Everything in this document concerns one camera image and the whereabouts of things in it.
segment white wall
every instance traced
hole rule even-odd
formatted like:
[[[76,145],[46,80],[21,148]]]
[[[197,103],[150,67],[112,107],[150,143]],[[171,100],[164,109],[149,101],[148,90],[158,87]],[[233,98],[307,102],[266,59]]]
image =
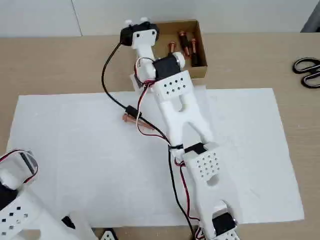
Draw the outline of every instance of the white wall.
[[[0,37],[80,35],[70,0],[0,0]]]
[[[0,37],[119,34],[126,19],[198,19],[204,32],[299,32],[319,0],[0,0]]]

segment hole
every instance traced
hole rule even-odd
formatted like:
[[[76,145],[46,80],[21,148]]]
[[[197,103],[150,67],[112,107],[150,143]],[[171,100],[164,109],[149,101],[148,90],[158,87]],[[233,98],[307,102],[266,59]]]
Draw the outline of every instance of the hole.
[[[214,176],[210,177],[210,179],[208,181],[206,181],[206,184],[208,184],[210,187],[213,187],[216,184],[218,184],[218,182],[219,182],[218,175],[214,175]]]

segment wire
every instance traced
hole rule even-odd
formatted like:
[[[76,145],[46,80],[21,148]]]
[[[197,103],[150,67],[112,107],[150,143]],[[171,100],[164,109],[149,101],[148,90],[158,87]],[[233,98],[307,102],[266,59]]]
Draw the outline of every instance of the wire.
[[[113,49],[113,51],[111,52],[111,54],[109,55],[108,59],[105,61],[105,64],[103,66],[102,69],[102,73],[101,73],[101,83],[102,83],[102,87],[104,92],[108,95],[108,97],[114,101],[116,104],[118,104],[120,107],[122,107],[123,109],[126,109],[126,107],[120,103],[118,100],[116,100],[107,90],[106,84],[105,84],[105,72],[106,72],[106,68],[107,65],[109,64],[109,62],[111,61],[112,57],[115,55],[116,51],[118,50],[118,48],[121,46],[121,41],[115,46],[115,48]]]
[[[152,62],[154,62],[154,60],[153,60],[152,58],[150,58],[150,57],[144,57],[144,56],[142,56],[142,57],[139,57],[139,58],[135,61],[134,68],[133,68],[133,69],[134,69],[134,75],[135,75],[136,79],[137,79],[141,84],[144,84],[144,83],[145,83],[146,81],[148,81],[148,80],[142,82],[142,81],[140,80],[139,76],[138,76],[138,63],[140,64],[141,59],[148,59],[148,60],[151,60]]]
[[[149,136],[149,137],[157,137],[157,138],[160,138],[162,140],[164,140],[166,142],[166,144],[168,144],[169,146],[171,146],[170,142],[166,139],[164,139],[163,136],[161,135],[157,135],[157,134],[147,134],[147,133],[144,133],[142,132],[142,130],[140,129],[139,127],[139,116],[140,116],[140,112],[141,112],[141,104],[142,104],[142,101],[143,101],[143,98],[145,97],[149,87],[151,87],[153,85],[153,83],[149,83],[147,84],[145,87],[144,87],[144,90],[142,91],[142,94],[138,100],[138,104],[137,104],[137,110],[138,110],[138,114],[136,116],[136,120],[135,120],[135,125],[136,125],[136,128],[138,129],[138,131],[143,135],[143,136]]]
[[[181,176],[181,180],[182,180],[182,183],[183,183],[185,196],[186,196],[186,214],[190,219],[200,221],[199,218],[190,216],[190,195],[189,195],[187,183],[186,183],[186,180],[185,180],[185,177],[184,177],[184,173],[182,171],[182,168],[185,167],[185,166],[186,165],[182,165],[182,164],[180,165],[180,176]]]
[[[110,56],[107,58],[104,66],[103,66],[103,69],[102,69],[102,73],[101,73],[101,83],[102,83],[102,87],[103,87],[103,90],[104,92],[107,94],[107,96],[112,100],[114,101],[116,104],[118,104],[120,107],[122,107],[123,109],[126,109],[126,107],[121,104],[119,101],[117,101],[107,90],[106,88],[106,85],[105,85],[105,71],[106,71],[106,68],[107,68],[107,65],[109,64],[109,62],[111,61],[112,57],[115,55],[116,51],[118,50],[118,48],[121,46],[121,42],[119,42],[117,44],[117,46],[114,48],[114,50],[112,51],[112,53],[110,54]],[[148,124],[150,127],[152,127],[154,130],[156,130],[162,137],[163,139],[165,139],[168,143],[169,143],[169,139],[167,138],[167,136],[157,127],[155,126],[154,124],[152,124],[150,121],[148,121],[147,119],[145,119],[144,117],[140,116],[140,119],[142,121],[144,121],[146,124]],[[192,239],[195,240],[196,239],[196,236],[195,236],[195,231],[191,225],[191,222],[190,222],[190,219],[188,218],[185,210],[183,209],[183,207],[181,206],[180,202],[179,202],[179,199],[178,199],[178,194],[177,194],[177,189],[176,189],[176,184],[175,184],[175,179],[174,179],[174,173],[173,173],[173,169],[172,169],[172,163],[171,163],[171,152],[170,152],[170,146],[168,145],[168,163],[169,163],[169,170],[170,170],[170,176],[171,176],[171,182],[172,182],[172,188],[173,188],[173,192],[174,192],[174,197],[175,197],[175,201],[178,205],[178,207],[180,208],[181,212],[183,213],[188,225],[189,225],[189,228],[190,228],[190,231],[191,231],[191,234],[192,234]]]
[[[168,147],[168,162],[169,162],[169,170],[170,170],[170,175],[171,175],[171,181],[172,181],[172,188],[173,188],[173,192],[174,192],[174,197],[175,197],[175,201],[178,205],[178,207],[180,208],[181,212],[183,213],[183,215],[185,216],[186,221],[188,222],[191,234],[192,234],[192,239],[195,239],[195,231],[191,225],[190,219],[188,217],[188,215],[186,214],[185,210],[183,209],[183,207],[181,206],[179,199],[178,199],[178,194],[177,194],[177,189],[176,189],[176,184],[175,184],[175,178],[174,178],[174,172],[172,170],[172,164],[171,164],[171,151],[170,148]]]
[[[5,159],[7,159],[7,157],[9,157],[10,155],[12,155],[12,154],[17,154],[17,153],[24,153],[24,154],[26,154],[26,155],[31,156],[33,159],[35,158],[35,157],[34,157],[30,152],[28,152],[28,151],[21,150],[21,149],[15,149],[15,150],[12,150],[12,151],[6,153],[6,154],[3,155],[2,157],[0,157],[0,163],[1,163],[2,161],[4,161]],[[37,163],[36,160],[35,160],[35,164],[36,164],[35,173],[34,173],[32,176],[28,177],[26,180],[24,180],[24,181],[23,181],[24,184],[26,184],[27,182],[29,182],[29,181],[38,173],[39,166],[38,166],[38,163]]]
[[[202,232],[202,236],[199,237],[199,233],[200,233],[201,231],[202,231],[201,227],[198,226],[198,228],[197,228],[197,230],[196,230],[196,232],[195,232],[195,238],[196,238],[197,240],[200,240],[200,239],[204,239],[204,238],[205,238],[203,232]]]

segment red wire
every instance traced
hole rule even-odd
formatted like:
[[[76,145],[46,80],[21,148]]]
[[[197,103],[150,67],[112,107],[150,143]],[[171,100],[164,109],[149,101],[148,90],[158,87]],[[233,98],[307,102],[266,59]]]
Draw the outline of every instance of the red wire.
[[[200,221],[199,218],[190,216],[190,196],[189,196],[187,183],[186,183],[186,180],[185,180],[185,177],[184,177],[184,173],[182,171],[182,168],[185,167],[185,166],[186,165],[182,165],[182,162],[180,163],[180,176],[181,176],[181,180],[182,180],[184,191],[185,191],[185,195],[186,195],[186,214],[190,219]]]
[[[198,227],[198,229],[196,230],[196,233],[195,233],[195,238],[196,239],[204,239],[205,238],[204,235],[202,235],[201,237],[198,236],[200,231],[201,231],[201,227]]]
[[[142,99],[144,98],[144,96],[146,95],[147,91],[148,91],[148,88],[151,87],[153,84],[155,83],[154,80],[147,80],[147,83],[145,84],[146,86],[144,87],[140,97],[139,97],[139,100],[138,100],[138,103],[137,103],[137,110],[139,112],[139,109],[140,109],[140,105],[141,105],[141,102],[142,102]],[[162,137],[161,135],[157,135],[157,134],[147,134],[147,133],[144,133],[141,131],[140,127],[139,127],[139,124],[137,125],[137,128],[139,130],[139,132],[144,135],[144,136],[149,136],[149,137],[158,137],[158,138],[161,138],[165,141],[167,141],[164,137]]]
[[[2,156],[2,157],[0,158],[0,163],[1,163],[3,160],[5,160],[7,157],[9,157],[11,154],[14,154],[15,152],[20,152],[20,151],[25,152],[24,150],[21,150],[21,149],[16,149],[16,150],[12,150],[12,151],[8,152],[6,155],[4,155],[4,156]],[[38,170],[39,170],[39,166],[38,166],[38,164],[36,164],[36,171],[35,171],[35,173],[34,173],[32,176],[28,177],[26,180],[24,180],[23,183],[25,184],[25,183],[29,182],[29,181],[38,173]]]
[[[185,162],[184,161],[181,161],[181,162],[177,162],[177,159],[174,158],[174,164],[178,167],[181,167],[181,166],[185,166]]]

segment scissor handle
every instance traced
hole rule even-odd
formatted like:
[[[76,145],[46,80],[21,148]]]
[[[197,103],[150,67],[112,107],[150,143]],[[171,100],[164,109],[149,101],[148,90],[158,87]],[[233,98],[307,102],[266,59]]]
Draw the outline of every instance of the scissor handle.
[[[303,77],[301,79],[301,84],[303,86],[305,86],[306,88],[308,88],[308,89],[320,89],[320,83],[319,84],[310,84],[310,83],[308,83],[308,81],[310,79],[315,79],[316,77],[320,77],[320,71],[316,71],[313,74],[310,74],[310,75],[307,75],[307,76]]]
[[[306,67],[306,68],[298,68],[297,65],[300,63],[313,63],[314,65]],[[299,60],[297,60],[296,62],[294,62],[293,66],[292,66],[292,71],[295,74],[304,74],[304,73],[313,73],[315,71],[317,71],[317,69],[320,69],[320,60],[313,58],[313,57],[304,57],[301,58]]]

